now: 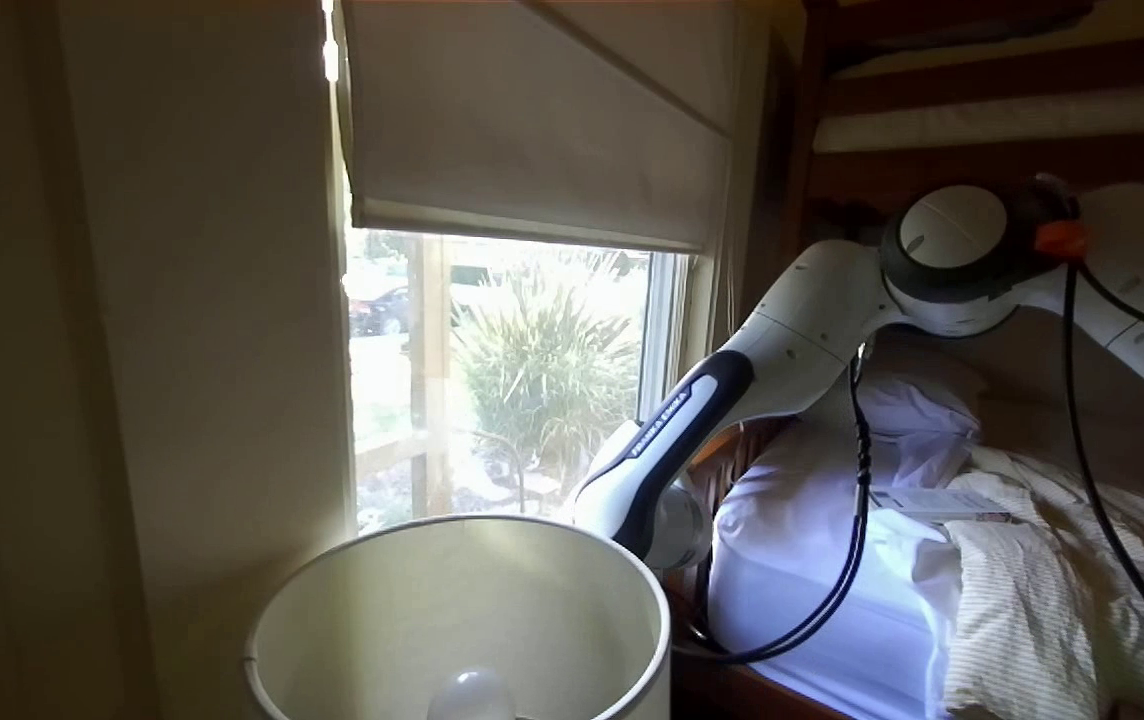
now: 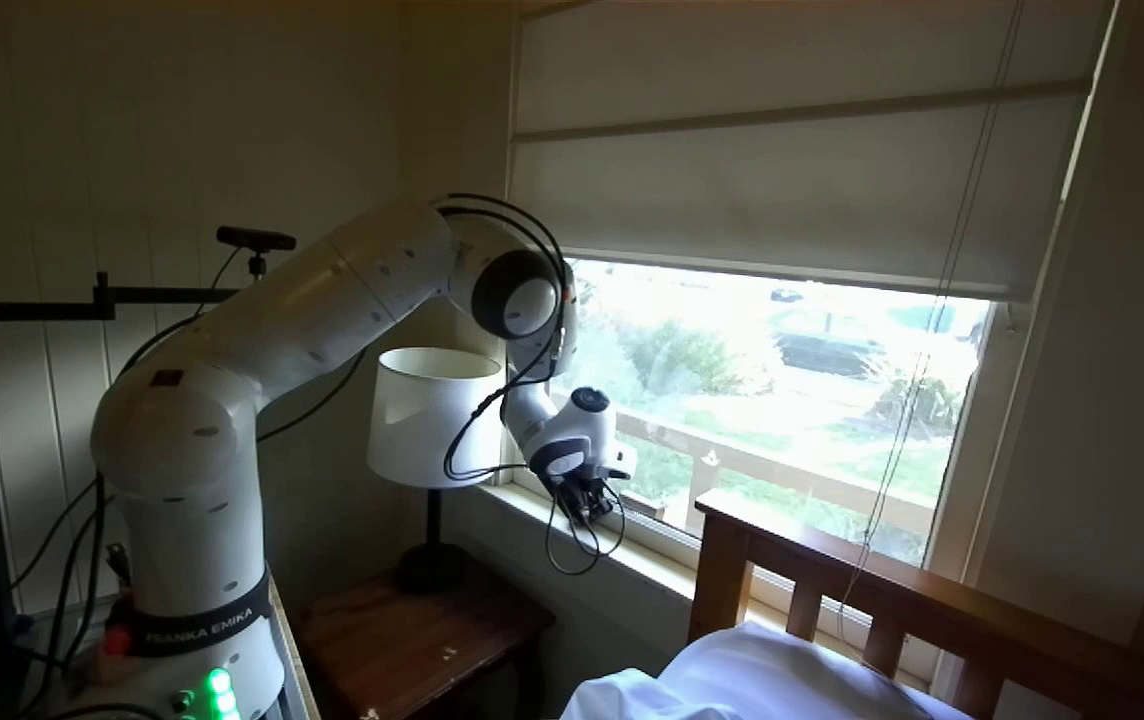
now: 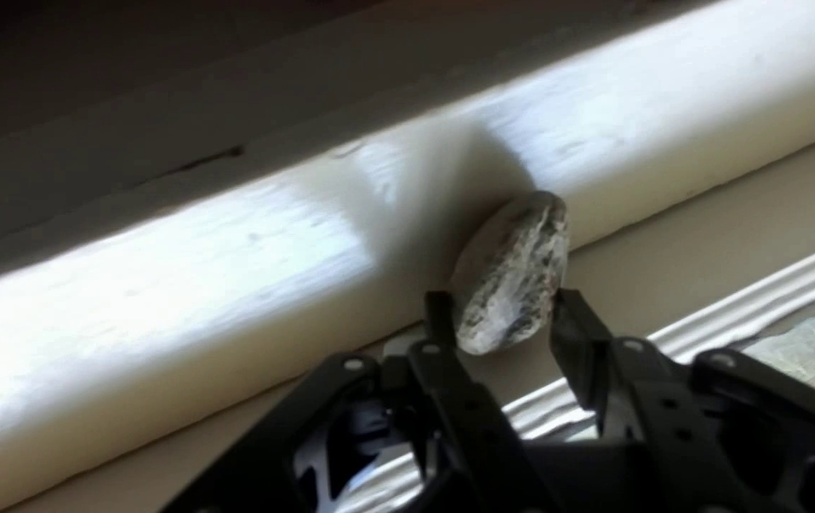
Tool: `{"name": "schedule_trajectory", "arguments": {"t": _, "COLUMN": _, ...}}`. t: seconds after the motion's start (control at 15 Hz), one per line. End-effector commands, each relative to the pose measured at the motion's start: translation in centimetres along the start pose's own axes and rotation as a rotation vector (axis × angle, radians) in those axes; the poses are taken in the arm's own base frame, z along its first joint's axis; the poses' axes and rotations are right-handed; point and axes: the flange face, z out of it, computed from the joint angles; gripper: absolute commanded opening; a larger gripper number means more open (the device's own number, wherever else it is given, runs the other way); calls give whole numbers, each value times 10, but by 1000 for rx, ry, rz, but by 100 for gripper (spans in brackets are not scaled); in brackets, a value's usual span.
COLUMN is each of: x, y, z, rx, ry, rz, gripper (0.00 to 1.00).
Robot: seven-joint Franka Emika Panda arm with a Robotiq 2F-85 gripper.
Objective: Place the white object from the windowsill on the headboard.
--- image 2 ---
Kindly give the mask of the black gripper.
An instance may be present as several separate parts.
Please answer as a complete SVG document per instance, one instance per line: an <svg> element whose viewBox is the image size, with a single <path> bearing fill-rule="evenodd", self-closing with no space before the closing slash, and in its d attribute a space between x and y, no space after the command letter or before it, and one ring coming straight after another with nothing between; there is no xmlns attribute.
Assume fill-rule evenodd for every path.
<svg viewBox="0 0 1144 720"><path fill-rule="evenodd" d="M587 468L557 483L557 503L570 525L595 525L614 509L609 477Z"/></svg>

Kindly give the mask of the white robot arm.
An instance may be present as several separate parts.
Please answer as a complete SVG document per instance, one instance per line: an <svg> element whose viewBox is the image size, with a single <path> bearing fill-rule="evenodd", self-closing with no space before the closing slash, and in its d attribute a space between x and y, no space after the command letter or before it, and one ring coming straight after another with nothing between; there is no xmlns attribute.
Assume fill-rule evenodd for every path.
<svg viewBox="0 0 1144 720"><path fill-rule="evenodd" d="M129 588L68 714L108 720L258 720L285 691L273 622L255 417L356 360L429 302L507 343L499 421L552 503L611 512L609 396L552 403L570 267L525 209L447 192L341 224L161 339L99 396L95 474L124 509Z"/></svg>

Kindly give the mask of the robot base with lights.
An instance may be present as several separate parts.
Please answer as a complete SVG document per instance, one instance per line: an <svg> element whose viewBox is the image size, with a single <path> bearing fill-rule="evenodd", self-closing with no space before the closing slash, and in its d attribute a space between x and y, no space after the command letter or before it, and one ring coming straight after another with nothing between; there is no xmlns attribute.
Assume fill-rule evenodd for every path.
<svg viewBox="0 0 1144 720"><path fill-rule="evenodd" d="M168 657L146 651L142 631L129 622L108 622L57 714L81 720L267 720L285 682L267 616Z"/></svg>

